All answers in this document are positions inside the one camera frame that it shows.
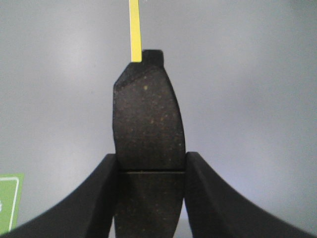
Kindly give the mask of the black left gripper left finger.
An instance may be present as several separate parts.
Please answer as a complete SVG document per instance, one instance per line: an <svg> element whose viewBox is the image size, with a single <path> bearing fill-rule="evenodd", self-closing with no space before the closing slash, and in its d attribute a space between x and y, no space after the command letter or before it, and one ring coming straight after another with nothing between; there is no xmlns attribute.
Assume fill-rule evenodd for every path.
<svg viewBox="0 0 317 238"><path fill-rule="evenodd" d="M89 177L45 213L4 238L106 238L116 203L117 161L108 154Z"/></svg>

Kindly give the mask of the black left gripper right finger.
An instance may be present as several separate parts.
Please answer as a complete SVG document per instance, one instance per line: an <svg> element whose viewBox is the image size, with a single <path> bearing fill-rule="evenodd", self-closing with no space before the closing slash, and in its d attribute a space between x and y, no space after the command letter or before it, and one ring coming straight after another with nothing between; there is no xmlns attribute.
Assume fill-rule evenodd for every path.
<svg viewBox="0 0 317 238"><path fill-rule="evenodd" d="M185 205L195 238L310 238L243 197L197 152L187 153Z"/></svg>

